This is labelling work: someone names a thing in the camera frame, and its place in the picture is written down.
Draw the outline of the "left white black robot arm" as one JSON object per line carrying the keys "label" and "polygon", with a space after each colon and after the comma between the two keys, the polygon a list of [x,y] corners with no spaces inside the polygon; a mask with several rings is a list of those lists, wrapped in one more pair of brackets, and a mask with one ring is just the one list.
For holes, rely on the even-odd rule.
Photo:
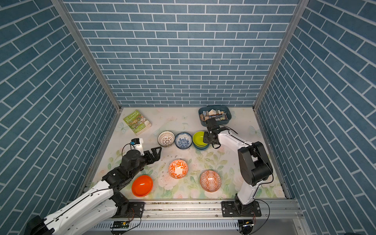
{"label": "left white black robot arm", "polygon": [[141,172],[145,166],[160,160],[161,147],[140,152],[129,150],[118,167],[109,171],[102,180],[80,197],[47,215],[36,216],[25,227],[26,235],[82,235],[100,222],[115,215],[132,213],[129,200],[121,190]]}

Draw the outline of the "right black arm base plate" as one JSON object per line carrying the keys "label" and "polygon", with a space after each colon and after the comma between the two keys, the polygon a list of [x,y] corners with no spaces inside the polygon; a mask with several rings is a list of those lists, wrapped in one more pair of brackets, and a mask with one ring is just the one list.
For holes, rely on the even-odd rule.
{"label": "right black arm base plate", "polygon": [[238,200],[222,201],[221,209],[223,217],[261,217],[261,210],[257,201],[247,205],[241,204]]}

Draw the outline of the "plain blue bowl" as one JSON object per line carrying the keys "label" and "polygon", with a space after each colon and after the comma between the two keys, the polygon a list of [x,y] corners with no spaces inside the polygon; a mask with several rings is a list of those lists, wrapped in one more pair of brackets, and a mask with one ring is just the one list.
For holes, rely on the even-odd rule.
{"label": "plain blue bowl", "polygon": [[193,145],[194,145],[195,149],[200,150],[200,151],[204,151],[210,146],[210,145],[198,146],[196,144],[193,144]]}

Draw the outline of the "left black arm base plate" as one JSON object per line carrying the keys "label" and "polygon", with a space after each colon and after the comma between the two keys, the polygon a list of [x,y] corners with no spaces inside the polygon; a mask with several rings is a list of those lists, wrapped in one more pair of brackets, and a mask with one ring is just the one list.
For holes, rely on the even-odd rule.
{"label": "left black arm base plate", "polygon": [[118,208],[118,211],[114,217],[118,218],[132,218],[134,216],[143,216],[145,209],[145,203],[136,201],[136,202],[128,202]]}

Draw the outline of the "white brown patterned bowl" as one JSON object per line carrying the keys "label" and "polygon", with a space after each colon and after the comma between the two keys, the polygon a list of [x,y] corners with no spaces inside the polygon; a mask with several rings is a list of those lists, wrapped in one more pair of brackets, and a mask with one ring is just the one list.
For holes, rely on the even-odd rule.
{"label": "white brown patterned bowl", "polygon": [[175,135],[171,131],[164,131],[159,134],[157,141],[162,147],[170,147],[175,142]]}

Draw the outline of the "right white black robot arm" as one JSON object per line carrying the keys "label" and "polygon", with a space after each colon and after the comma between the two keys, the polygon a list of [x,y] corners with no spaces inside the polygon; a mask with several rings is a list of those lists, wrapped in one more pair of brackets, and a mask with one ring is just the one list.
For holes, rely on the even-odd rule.
{"label": "right white black robot arm", "polygon": [[236,131],[218,124],[215,118],[206,120],[205,125],[207,131],[204,132],[204,143],[226,146],[238,155],[243,182],[233,203],[235,215],[260,217],[259,203],[255,195],[258,188],[267,184],[268,178],[273,176],[273,166],[263,144],[252,143],[239,137]]}

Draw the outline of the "lime green bowl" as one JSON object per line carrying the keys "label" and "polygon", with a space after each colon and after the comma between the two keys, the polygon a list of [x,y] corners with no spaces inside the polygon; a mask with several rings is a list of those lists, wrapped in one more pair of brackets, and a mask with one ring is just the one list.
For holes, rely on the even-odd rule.
{"label": "lime green bowl", "polygon": [[204,142],[204,131],[198,131],[193,135],[193,143],[197,147],[206,147],[208,144]]}

